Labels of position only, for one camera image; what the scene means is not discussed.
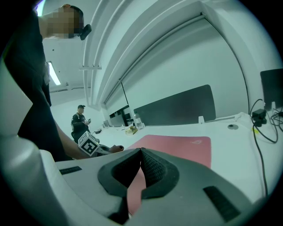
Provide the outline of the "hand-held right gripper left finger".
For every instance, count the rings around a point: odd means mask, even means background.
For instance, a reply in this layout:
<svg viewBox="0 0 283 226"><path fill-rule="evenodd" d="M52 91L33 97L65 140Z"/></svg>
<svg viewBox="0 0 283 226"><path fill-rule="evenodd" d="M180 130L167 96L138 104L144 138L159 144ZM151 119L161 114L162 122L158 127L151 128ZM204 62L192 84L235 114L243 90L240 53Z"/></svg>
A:
<svg viewBox="0 0 283 226"><path fill-rule="evenodd" d="M140 149L101 157L56 162L71 189L88 206L110 221L129 219L127 190L140 169Z"/></svg>

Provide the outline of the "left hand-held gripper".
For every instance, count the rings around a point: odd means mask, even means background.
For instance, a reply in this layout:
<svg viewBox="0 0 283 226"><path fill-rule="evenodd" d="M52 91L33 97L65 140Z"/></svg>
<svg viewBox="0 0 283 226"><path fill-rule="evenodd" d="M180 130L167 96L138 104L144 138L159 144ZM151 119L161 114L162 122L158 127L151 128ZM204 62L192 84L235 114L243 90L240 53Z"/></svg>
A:
<svg viewBox="0 0 283 226"><path fill-rule="evenodd" d="M88 156L105 156L111 154L110 148L99 144L98 140L88 131L78 139L78 147Z"/></svg>

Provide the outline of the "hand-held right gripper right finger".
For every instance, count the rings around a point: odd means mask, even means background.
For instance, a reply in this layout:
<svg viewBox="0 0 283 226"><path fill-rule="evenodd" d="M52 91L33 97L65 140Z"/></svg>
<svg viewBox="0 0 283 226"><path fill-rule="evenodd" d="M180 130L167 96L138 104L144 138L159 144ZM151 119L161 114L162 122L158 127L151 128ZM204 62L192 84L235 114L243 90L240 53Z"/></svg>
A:
<svg viewBox="0 0 283 226"><path fill-rule="evenodd" d="M208 167L141 148L146 188L130 226L225 226L251 207L233 184Z"/></svg>

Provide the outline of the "pink desk mat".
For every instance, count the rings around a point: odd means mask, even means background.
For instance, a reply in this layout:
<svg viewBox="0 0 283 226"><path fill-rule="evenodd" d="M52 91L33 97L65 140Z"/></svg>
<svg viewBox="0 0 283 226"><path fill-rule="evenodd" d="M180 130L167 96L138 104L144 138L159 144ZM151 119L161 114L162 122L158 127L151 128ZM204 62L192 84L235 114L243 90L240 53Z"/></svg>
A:
<svg viewBox="0 0 283 226"><path fill-rule="evenodd" d="M207 136L145 135L126 149L147 148L164 152L211 167L211 140ZM145 176L139 169L127 192L129 214L134 215L141 205L141 192L146 188Z"/></svg>

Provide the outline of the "person's left forearm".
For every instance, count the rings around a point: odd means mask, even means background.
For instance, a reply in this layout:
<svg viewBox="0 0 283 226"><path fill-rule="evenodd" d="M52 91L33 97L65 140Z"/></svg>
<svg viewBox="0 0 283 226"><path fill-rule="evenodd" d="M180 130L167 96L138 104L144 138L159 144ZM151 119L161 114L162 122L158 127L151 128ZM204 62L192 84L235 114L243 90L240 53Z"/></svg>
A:
<svg viewBox="0 0 283 226"><path fill-rule="evenodd" d="M55 122L62 146L67 156L73 159L86 159L90 158L86 153L84 153L79 147L78 144L71 140L58 126Z"/></svg>

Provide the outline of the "dark shelving unit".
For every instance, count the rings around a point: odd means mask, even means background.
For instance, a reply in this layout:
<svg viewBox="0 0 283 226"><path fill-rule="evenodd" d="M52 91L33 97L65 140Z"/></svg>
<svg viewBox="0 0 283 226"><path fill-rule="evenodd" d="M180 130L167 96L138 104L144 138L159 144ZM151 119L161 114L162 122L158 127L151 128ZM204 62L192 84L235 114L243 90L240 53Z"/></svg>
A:
<svg viewBox="0 0 283 226"><path fill-rule="evenodd" d="M128 126L132 119L128 105L110 115L110 124L114 127Z"/></svg>

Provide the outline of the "gold tissue pack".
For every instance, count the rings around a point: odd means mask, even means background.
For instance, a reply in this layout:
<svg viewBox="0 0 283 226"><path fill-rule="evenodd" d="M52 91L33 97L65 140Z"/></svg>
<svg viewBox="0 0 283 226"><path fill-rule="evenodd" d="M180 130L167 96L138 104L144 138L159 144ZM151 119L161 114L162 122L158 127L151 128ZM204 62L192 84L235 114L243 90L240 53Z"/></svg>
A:
<svg viewBox="0 0 283 226"><path fill-rule="evenodd" d="M128 129L125 130L125 134L127 136L134 135L138 131L136 126L130 126Z"/></svg>

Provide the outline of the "clear plastic water bottle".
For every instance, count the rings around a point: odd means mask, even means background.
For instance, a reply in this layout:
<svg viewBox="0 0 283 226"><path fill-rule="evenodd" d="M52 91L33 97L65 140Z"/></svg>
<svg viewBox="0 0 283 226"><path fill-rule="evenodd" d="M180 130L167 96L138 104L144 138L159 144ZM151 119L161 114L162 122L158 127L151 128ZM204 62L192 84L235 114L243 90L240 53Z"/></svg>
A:
<svg viewBox="0 0 283 226"><path fill-rule="evenodd" d="M140 116L136 113L134 115L135 118L135 126L138 128L138 130L143 129L144 128L144 124L140 118Z"/></svg>

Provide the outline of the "long ceiling light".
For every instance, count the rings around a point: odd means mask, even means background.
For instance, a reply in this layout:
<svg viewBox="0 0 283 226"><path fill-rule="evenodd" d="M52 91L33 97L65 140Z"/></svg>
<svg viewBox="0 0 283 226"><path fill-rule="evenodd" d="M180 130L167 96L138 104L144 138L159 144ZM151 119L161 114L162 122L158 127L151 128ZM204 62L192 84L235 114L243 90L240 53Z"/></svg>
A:
<svg viewBox="0 0 283 226"><path fill-rule="evenodd" d="M59 78L57 77L57 74L53 68L52 62L48 62L48 66L49 66L49 72L50 72L50 77L53 80L53 82L55 83L56 86L61 85L61 82L59 80Z"/></svg>

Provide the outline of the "person's black shirt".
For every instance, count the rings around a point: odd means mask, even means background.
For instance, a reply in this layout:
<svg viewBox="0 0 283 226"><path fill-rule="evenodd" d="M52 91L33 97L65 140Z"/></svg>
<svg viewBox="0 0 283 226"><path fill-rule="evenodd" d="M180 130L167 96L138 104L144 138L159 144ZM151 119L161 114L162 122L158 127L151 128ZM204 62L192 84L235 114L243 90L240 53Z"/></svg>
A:
<svg viewBox="0 0 283 226"><path fill-rule="evenodd" d="M4 62L13 79L32 102L18 135L58 161L71 160L62 146L50 107L49 76L38 16L33 11L14 32Z"/></svg>

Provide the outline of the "black power adapter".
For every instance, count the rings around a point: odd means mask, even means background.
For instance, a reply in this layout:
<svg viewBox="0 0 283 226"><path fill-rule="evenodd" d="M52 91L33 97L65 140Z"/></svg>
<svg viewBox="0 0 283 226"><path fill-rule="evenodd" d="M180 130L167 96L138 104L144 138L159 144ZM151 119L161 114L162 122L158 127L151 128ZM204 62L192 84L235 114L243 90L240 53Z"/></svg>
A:
<svg viewBox="0 0 283 226"><path fill-rule="evenodd" d="M252 121L256 127L261 127L263 124L267 123L266 119L267 112L264 109L258 109L252 112Z"/></svg>

